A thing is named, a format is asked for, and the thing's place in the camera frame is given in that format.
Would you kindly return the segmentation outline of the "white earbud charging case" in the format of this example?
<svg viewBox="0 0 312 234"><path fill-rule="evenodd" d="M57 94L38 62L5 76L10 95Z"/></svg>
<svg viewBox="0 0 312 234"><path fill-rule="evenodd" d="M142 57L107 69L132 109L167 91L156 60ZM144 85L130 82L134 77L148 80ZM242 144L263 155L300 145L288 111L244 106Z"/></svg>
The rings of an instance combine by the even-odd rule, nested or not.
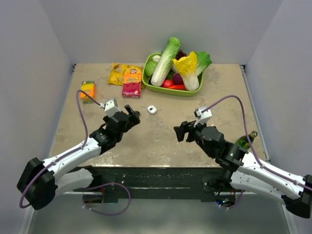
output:
<svg viewBox="0 0 312 234"><path fill-rule="evenodd" d="M153 105L148 106L148 107L147 107L147 111L148 111L151 115L154 115L154 114L157 113L157 109L156 109L156 107L153 106Z"/></svg>

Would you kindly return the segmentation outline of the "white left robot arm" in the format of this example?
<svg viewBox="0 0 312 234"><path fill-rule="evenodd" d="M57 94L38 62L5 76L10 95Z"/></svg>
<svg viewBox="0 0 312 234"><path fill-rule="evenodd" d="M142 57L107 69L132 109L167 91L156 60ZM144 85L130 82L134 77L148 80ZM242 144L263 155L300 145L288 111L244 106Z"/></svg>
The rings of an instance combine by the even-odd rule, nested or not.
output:
<svg viewBox="0 0 312 234"><path fill-rule="evenodd" d="M87 134L81 143L54 157L44 160L35 157L28 161L17 183L17 189L21 192L21 208L31 206L40 210L59 194L79 188L89 191L100 188L101 179L89 170L71 170L114 148L124 133L140 124L140 113L130 105L125 105L125 111L122 111L114 99L98 106L106 114L104 124Z"/></svg>

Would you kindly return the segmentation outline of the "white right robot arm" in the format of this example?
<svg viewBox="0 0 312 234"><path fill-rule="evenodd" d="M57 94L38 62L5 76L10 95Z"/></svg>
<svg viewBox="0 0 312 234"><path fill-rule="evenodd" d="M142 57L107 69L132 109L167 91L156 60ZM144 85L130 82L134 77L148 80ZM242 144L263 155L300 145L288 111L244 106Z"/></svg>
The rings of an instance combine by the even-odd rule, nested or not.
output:
<svg viewBox="0 0 312 234"><path fill-rule="evenodd" d="M203 152L221 166L221 174L207 181L218 192L230 189L267 196L285 205L286 209L301 218L312 214L312 177L285 172L265 161L256 159L246 149L225 140L214 126L207 126L212 115L196 121L184 121L175 126L179 142L195 142Z"/></svg>

